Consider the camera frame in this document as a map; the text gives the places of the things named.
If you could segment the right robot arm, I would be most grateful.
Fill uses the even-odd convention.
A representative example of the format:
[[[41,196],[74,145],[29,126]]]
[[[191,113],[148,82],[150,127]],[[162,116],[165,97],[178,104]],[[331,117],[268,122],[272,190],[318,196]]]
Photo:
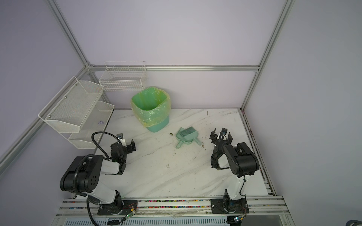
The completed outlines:
[[[248,180],[259,171],[259,161],[245,142],[233,146],[233,137],[226,128],[222,128],[219,134],[213,130],[209,139],[214,144],[211,167],[216,170],[229,169],[236,177],[221,199],[211,199],[211,211],[213,214],[241,214],[244,217],[249,213],[245,189]]]

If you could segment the green hand brush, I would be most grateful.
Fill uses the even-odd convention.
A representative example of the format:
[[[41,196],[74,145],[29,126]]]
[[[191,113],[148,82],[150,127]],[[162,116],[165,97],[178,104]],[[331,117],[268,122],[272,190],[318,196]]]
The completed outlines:
[[[201,141],[198,139],[199,133],[193,128],[188,127],[182,131],[180,131],[180,136],[183,138],[186,142],[195,142],[199,146],[202,145]]]

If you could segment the green plastic dustpan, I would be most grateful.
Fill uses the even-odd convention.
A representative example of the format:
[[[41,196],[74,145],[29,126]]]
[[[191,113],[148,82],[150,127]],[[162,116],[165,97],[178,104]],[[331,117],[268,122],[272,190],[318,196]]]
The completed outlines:
[[[176,133],[176,138],[178,140],[178,144],[176,145],[176,149],[180,149],[182,145],[190,145],[193,143],[193,140],[185,140],[184,137],[181,135],[181,132],[185,129],[183,127],[180,127],[178,132]]]

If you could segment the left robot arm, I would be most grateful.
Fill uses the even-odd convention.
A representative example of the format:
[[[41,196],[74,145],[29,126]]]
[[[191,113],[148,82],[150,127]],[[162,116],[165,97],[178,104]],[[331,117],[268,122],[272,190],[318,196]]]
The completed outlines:
[[[106,134],[116,139],[110,145],[111,152],[107,154],[96,141],[95,136]],[[134,140],[126,144],[123,134],[111,134],[97,131],[91,135],[95,146],[102,155],[88,154],[77,156],[60,180],[60,189],[86,199],[87,204],[99,206],[98,215],[124,215],[135,214],[137,201],[124,201],[119,191],[112,189],[100,181],[101,175],[122,175],[126,168],[128,154],[136,151]]]

